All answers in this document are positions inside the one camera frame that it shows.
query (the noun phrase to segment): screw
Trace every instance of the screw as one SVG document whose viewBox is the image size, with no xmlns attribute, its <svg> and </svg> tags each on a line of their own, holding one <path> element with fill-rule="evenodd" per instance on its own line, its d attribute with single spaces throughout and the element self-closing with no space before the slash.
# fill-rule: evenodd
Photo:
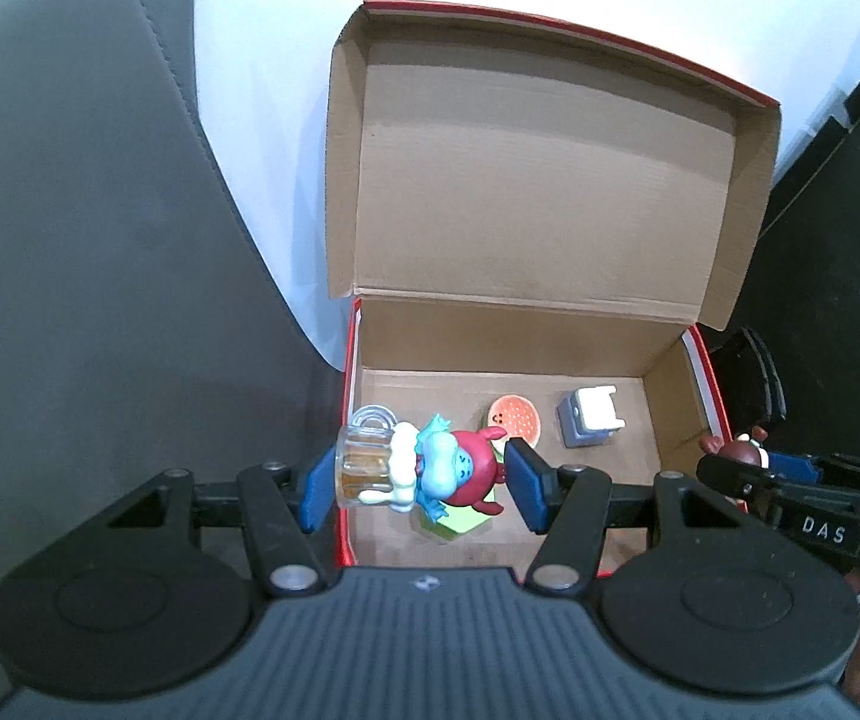
<svg viewBox="0 0 860 720">
<path fill-rule="evenodd" d="M 547 590 L 567 590 L 580 581 L 580 573 L 569 565 L 551 562 L 534 571 L 534 581 Z"/>
<path fill-rule="evenodd" d="M 309 565 L 281 565 L 270 573 L 270 584 L 281 590 L 299 592 L 317 584 L 318 573 Z"/>
</svg>

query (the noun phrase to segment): box bottom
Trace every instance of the box bottom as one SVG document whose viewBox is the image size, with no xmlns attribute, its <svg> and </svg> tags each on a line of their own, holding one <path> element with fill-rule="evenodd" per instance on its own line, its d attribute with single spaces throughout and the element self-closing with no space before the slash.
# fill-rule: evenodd
<svg viewBox="0 0 860 720">
<path fill-rule="evenodd" d="M 598 446 L 567 449 L 563 445 L 557 405 L 580 386 L 616 386 L 614 405 L 626 427 Z M 615 483 L 649 485 L 660 469 L 657 440 L 647 395 L 639 378 L 593 378 L 503 373 L 360 371 L 357 403 L 379 403 L 399 419 L 419 427 L 435 413 L 452 421 L 454 430 L 476 430 L 492 402 L 504 394 L 523 395 L 537 407 L 542 435 L 537 452 L 551 466 L 586 464 L 606 471 Z M 455 538 L 427 530 L 419 511 L 397 514 L 384 507 L 350 511 L 350 540 L 361 565 L 488 566 L 510 565 L 522 577 L 539 549 L 541 536 L 527 530 L 504 487 L 496 488 L 502 514 Z M 609 533 L 601 569 L 618 565 L 645 549 L 643 531 Z"/>
</svg>

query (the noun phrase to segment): cardboard box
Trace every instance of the cardboard box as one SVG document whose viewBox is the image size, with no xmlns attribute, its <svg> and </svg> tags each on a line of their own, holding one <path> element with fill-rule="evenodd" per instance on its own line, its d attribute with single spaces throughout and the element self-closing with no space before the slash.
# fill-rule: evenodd
<svg viewBox="0 0 860 720">
<path fill-rule="evenodd" d="M 332 295 L 356 295 L 347 403 L 475 429 L 515 392 L 550 464 L 649 484 L 692 472 L 726 415 L 699 333 L 723 328 L 766 206 L 770 98 L 608 33 L 523 14 L 367 1 L 333 50 L 326 134 Z M 555 410 L 614 384 L 627 426 L 566 449 Z M 507 510 L 455 541 L 417 514 L 342 512 L 344 562 L 532 560 Z M 642 549 L 616 536 L 614 567 Z"/>
</svg>

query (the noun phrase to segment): box flap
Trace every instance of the box flap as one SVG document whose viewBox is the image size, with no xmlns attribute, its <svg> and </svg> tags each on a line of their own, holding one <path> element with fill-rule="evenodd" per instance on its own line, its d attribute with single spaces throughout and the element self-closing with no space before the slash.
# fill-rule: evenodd
<svg viewBox="0 0 860 720">
<path fill-rule="evenodd" d="M 774 100 L 608 33 L 369 1 L 331 65 L 331 293 L 717 326 L 778 129 Z"/>
</svg>

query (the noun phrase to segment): white backdrop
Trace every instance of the white backdrop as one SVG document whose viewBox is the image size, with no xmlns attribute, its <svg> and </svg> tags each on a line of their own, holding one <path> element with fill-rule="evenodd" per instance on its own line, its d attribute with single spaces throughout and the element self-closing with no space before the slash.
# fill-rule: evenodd
<svg viewBox="0 0 860 720">
<path fill-rule="evenodd" d="M 323 129 L 329 52 L 362 0 L 195 0 L 200 116 L 270 273 L 323 357 L 344 363 L 329 300 Z M 437 0 L 596 26 L 777 98 L 777 172 L 860 80 L 860 0 Z"/>
</svg>

